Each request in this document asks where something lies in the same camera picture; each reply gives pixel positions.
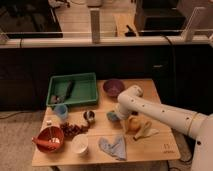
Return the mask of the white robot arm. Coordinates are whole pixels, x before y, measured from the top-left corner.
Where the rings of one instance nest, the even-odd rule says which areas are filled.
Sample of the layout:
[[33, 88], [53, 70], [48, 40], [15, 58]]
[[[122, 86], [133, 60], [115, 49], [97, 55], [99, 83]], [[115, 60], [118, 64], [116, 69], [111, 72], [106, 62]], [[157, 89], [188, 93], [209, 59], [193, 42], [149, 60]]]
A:
[[191, 171], [213, 171], [213, 114], [155, 103], [141, 97], [142, 89], [133, 85], [118, 95], [116, 114], [126, 120], [132, 112], [145, 114], [194, 139]]

